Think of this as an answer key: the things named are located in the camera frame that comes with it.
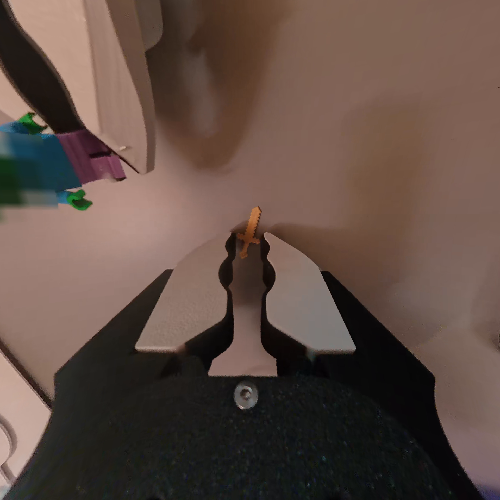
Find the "green headed toy minifigure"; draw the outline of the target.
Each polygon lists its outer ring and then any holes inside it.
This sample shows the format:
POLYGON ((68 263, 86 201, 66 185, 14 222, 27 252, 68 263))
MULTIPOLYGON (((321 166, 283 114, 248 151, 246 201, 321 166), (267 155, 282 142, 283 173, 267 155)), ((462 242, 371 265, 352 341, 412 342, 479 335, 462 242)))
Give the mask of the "green headed toy minifigure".
POLYGON ((92 206, 85 184, 126 179, 121 159, 86 129, 46 133, 35 113, 1 125, 1 209, 92 206))

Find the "gold toy sword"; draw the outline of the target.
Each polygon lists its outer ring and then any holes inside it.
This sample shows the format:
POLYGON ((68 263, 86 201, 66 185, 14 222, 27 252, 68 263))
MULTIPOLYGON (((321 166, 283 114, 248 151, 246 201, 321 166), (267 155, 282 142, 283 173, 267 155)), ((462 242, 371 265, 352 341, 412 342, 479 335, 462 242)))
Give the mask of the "gold toy sword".
POLYGON ((251 214, 248 218, 245 231, 243 233, 238 233, 236 235, 236 238, 242 242, 242 247, 240 251, 241 259, 247 258, 248 248, 251 244, 255 245, 260 244, 260 240, 255 237, 259 225, 260 216, 261 216, 261 208, 259 206, 254 207, 251 210, 251 214))

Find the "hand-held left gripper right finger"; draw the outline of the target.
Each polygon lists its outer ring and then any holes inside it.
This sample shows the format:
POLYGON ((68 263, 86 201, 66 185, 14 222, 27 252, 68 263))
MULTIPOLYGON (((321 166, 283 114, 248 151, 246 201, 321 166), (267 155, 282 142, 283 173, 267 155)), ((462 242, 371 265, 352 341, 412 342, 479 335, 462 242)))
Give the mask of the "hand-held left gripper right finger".
POLYGON ((277 372, 309 372, 320 357, 353 356, 355 343, 321 269, 272 233, 262 236, 260 256, 260 339, 277 372))

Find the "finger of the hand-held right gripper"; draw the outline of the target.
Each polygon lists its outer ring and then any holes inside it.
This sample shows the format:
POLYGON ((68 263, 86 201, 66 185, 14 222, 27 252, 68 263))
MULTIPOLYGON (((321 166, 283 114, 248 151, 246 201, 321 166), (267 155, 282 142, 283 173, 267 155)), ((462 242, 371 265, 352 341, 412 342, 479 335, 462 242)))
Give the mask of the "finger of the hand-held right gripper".
POLYGON ((87 128, 139 174, 154 169, 155 111, 135 1, 84 1, 97 125, 87 128))
POLYGON ((32 111, 56 133, 85 129, 52 63, 1 1, 1 69, 32 111))

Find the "white rounded board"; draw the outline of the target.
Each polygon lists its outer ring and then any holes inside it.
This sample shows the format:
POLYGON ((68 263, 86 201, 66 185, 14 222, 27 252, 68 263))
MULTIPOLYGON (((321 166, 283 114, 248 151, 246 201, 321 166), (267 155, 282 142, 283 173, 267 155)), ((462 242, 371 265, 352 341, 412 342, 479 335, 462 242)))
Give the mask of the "white rounded board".
MULTIPOLYGON (((51 415, 50 404, 45 393, 40 391, 1 342, 1 416, 5 417, 16 433, 19 475, 45 433, 51 415)), ((1 478, 1 496, 12 485, 6 484, 1 478)))

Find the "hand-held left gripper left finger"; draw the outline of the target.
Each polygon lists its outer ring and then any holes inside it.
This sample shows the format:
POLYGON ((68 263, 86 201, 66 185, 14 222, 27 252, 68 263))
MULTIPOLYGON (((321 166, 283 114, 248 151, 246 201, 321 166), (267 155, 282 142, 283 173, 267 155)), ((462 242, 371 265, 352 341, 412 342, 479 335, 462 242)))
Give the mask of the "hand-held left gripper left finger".
POLYGON ((234 339, 235 234, 219 234, 173 269, 135 350, 199 357, 206 370, 234 339))

